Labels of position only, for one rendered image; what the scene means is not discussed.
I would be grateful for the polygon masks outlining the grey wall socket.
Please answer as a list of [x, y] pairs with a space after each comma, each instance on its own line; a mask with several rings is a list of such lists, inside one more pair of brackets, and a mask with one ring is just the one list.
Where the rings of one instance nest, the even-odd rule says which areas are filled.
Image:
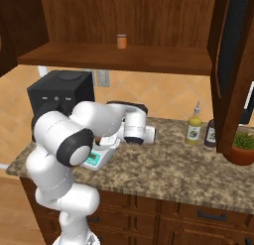
[[109, 86], [109, 71], [106, 69], [98, 69], [96, 71], [97, 85], [100, 87]]

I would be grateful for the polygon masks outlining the dark wooden cabinet door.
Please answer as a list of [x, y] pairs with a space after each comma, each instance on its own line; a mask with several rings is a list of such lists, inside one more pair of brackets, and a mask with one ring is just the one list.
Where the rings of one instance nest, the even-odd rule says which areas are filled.
[[254, 0], [215, 0], [207, 50], [216, 151], [230, 151], [254, 81]]
[[42, 0], [0, 0], [0, 77], [48, 41]]

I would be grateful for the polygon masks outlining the white wall plate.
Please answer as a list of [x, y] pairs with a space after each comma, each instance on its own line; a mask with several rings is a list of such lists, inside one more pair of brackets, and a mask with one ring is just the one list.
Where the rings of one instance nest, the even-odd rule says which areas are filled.
[[48, 73], [48, 68], [46, 66], [38, 65], [37, 69], [38, 69], [39, 77], [43, 77]]

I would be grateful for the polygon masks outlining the black appliance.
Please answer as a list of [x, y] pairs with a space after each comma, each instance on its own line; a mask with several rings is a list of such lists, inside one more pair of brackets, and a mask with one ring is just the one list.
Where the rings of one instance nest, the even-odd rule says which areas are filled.
[[240, 124], [246, 125], [249, 123], [252, 116], [252, 111], [254, 109], [254, 80], [251, 83], [245, 105], [243, 108], [242, 116], [240, 119]]

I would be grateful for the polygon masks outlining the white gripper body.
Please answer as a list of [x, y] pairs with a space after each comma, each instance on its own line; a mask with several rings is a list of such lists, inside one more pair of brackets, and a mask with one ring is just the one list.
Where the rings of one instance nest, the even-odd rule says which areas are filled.
[[117, 149], [120, 144], [120, 139], [113, 135], [110, 137], [102, 137], [99, 143], [94, 143], [94, 148], [98, 151], [104, 151], [109, 148]]

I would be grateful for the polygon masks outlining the wooden drawer front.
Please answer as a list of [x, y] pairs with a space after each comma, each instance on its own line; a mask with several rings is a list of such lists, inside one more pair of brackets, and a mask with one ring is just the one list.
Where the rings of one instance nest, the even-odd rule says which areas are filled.
[[160, 202], [154, 198], [104, 190], [99, 194], [100, 205], [103, 207], [148, 215], [155, 215], [160, 210]]
[[161, 216], [254, 232], [254, 215], [249, 213], [163, 200]]

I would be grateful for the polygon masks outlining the wooden wall cabinet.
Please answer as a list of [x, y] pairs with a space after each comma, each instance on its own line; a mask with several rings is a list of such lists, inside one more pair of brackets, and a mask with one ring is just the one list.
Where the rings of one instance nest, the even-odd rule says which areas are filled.
[[[215, 0], [42, 0], [49, 41], [21, 64], [210, 74]], [[117, 35], [127, 48], [117, 48]]]

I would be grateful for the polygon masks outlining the yellow oil bottle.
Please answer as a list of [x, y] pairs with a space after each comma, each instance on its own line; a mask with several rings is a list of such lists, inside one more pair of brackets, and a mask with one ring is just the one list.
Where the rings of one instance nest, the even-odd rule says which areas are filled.
[[201, 119], [199, 118], [200, 105], [196, 104], [194, 108], [193, 116], [188, 121], [187, 133], [185, 142], [188, 145], [196, 146], [198, 144], [198, 138], [201, 128]]

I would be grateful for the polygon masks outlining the orange jam jar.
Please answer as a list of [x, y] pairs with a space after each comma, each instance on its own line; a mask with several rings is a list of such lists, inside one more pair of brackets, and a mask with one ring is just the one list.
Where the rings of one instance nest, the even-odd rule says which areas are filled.
[[126, 34], [118, 34], [117, 35], [117, 48], [118, 49], [126, 49], [127, 48], [127, 35]]

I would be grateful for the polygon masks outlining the dark sauce bottle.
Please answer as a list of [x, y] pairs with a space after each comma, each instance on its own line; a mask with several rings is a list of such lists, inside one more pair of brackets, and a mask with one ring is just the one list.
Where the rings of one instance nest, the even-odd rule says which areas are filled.
[[214, 148], [216, 146], [215, 140], [215, 127], [214, 127], [214, 120], [211, 119], [206, 128], [206, 133], [204, 137], [204, 144], [206, 147]]

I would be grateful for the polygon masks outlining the white digital scale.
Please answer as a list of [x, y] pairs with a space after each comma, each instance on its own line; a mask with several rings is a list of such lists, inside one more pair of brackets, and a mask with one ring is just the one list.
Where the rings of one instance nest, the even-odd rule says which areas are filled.
[[98, 171], [109, 161], [114, 152], [115, 148], [113, 147], [93, 147], [81, 166], [92, 171]]

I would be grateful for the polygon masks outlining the potted green plant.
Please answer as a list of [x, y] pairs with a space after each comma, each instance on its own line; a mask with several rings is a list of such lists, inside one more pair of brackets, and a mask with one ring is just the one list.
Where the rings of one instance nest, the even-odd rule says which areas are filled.
[[254, 135], [237, 131], [233, 145], [226, 159], [238, 166], [249, 166], [254, 163]]

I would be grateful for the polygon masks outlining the black coffee machine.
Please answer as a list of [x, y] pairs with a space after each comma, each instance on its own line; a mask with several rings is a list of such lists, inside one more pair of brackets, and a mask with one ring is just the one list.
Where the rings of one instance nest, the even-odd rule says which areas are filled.
[[82, 101], [94, 102], [92, 73], [77, 70], [53, 70], [27, 88], [36, 123], [43, 129], [65, 120]]

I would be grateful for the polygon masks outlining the wooden cupboard door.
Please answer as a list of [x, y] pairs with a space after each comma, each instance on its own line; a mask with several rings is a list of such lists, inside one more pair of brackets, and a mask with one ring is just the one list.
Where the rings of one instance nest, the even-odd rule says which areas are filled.
[[246, 237], [254, 245], [254, 233], [161, 218], [158, 245], [245, 245]]
[[139, 235], [123, 228], [114, 228], [88, 222], [101, 245], [156, 245], [157, 237]]

